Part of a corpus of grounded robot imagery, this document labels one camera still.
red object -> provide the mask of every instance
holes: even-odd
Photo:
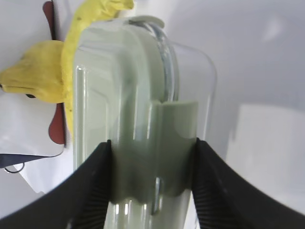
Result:
[[[47,1],[44,3],[43,12],[49,23],[52,39],[55,40],[55,23],[54,23],[54,5],[52,1]],[[55,115],[49,127],[50,139],[57,144],[65,144],[65,119],[64,119],[64,109],[63,104],[57,104]]]

white surface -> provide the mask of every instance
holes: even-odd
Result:
[[[56,2],[64,38],[65,6],[81,1]],[[305,1],[137,2],[136,13],[160,17],[173,41],[213,60],[218,85],[208,142],[257,188],[305,213]]]

clear plastic container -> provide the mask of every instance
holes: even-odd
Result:
[[[94,23],[75,55],[75,168],[112,141],[105,229],[196,223],[191,151],[205,136],[216,73],[206,55],[172,44],[161,26],[147,17]]]

ribbed rubber pad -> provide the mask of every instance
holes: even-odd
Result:
[[[81,213],[74,219],[72,229],[102,229],[110,199],[110,166],[103,165],[93,183]]]
[[[192,190],[201,229],[305,228],[304,215],[256,189],[205,141],[197,140],[194,161]]]
[[[221,195],[209,166],[195,156],[193,197],[201,229],[241,229],[235,214]]]
[[[61,185],[0,220],[0,229],[102,229],[111,187],[111,143],[101,143]]]

white wall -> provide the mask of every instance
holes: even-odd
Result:
[[[81,0],[55,0],[64,39]],[[301,0],[138,0],[168,36],[218,71],[208,142],[240,175],[305,213],[305,40]]]

